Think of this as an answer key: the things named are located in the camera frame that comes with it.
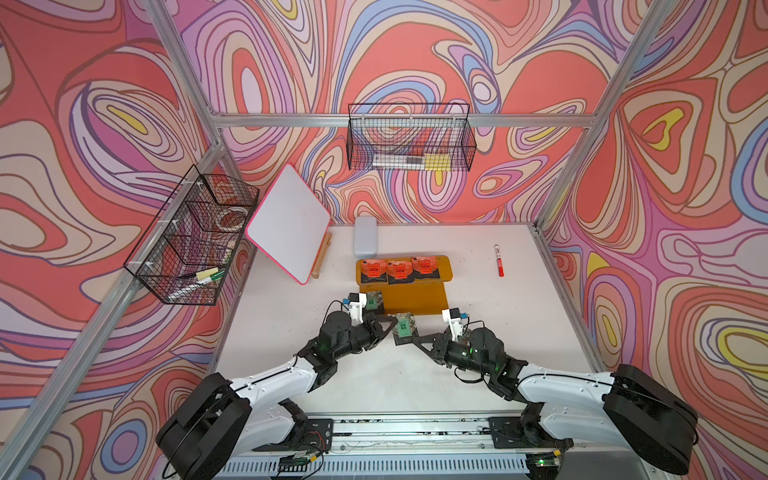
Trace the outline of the green tea bag small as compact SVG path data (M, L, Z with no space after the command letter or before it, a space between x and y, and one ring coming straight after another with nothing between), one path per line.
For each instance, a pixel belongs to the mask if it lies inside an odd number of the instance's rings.
M410 312L396 313L397 320L393 329L393 338L396 345L410 344L418 336L414 316Z

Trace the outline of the white plastic box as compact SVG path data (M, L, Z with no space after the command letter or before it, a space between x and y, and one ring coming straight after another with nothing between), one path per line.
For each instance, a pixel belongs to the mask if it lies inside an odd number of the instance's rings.
M353 231L353 254L358 259L372 258L378 252L378 222L373 216L365 215L355 219Z

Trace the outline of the wooden whiteboard stand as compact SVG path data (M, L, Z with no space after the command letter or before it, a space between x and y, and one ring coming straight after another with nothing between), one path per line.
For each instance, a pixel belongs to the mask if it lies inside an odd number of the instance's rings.
M330 231L326 231L310 273L313 279L318 279L320 277L322 265L327 256L327 252L331 245L331 241L332 241L332 233Z

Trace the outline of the green tea bag large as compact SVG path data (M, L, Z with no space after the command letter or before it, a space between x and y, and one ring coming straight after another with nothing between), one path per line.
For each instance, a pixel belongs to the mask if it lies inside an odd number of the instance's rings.
M373 313L384 315L385 307L383 302L383 293L381 291L370 291L365 293L366 301L363 306L363 314Z

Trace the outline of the pink-framed whiteboard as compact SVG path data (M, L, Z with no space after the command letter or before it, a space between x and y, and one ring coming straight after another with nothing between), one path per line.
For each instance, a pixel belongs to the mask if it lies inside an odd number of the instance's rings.
M331 216L294 166L285 165L256 208L245 235L297 283L309 281Z

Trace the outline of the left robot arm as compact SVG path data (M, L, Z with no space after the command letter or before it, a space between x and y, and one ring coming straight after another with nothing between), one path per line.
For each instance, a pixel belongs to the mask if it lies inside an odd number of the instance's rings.
M165 479L212 479L233 457L265 446L300 448L307 417L294 397L326 384L341 358L371 350L396 326L369 312L355 324L343 310L328 313L318 334L290 360L247 377L206 376L159 429Z

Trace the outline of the yellow wooden two-tier shelf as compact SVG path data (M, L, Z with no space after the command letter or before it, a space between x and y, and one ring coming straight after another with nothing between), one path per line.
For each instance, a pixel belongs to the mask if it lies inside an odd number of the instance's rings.
M360 262L356 262L356 282L361 293L381 291L387 314L410 312L413 315L439 315L448 309L448 299L445 285L453 279L450 260L445 255L411 255L399 258L382 258L390 260L411 260L416 256L436 256L438 259L439 279L416 279L410 284L389 285L387 283L362 284L360 281Z

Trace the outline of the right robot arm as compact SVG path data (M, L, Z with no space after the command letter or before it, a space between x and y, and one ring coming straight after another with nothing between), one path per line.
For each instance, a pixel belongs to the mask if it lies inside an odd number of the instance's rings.
M436 364L474 372L498 397L525 404L521 434L531 445L588 440L628 448L670 474L690 471L699 439L696 410L635 366L598 373L549 369L507 354L486 327L412 342Z

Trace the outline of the red tea bag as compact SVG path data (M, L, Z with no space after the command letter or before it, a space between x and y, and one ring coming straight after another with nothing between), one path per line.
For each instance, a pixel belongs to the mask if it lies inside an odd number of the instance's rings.
M414 280L411 260L390 260L387 262L387 282L389 285L410 284Z
M411 258L413 274L416 279L439 279L438 259L436 256L416 256Z
M388 262L383 259L364 259L360 262L362 284L387 283Z

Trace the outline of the red whiteboard marker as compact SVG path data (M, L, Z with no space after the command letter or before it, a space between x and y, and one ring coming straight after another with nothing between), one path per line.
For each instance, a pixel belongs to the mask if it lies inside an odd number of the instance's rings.
M503 259L501 255L500 246L498 244L494 245L494 253L495 253L498 276L500 278L503 278L505 276L505 270L504 270L504 264L503 264Z

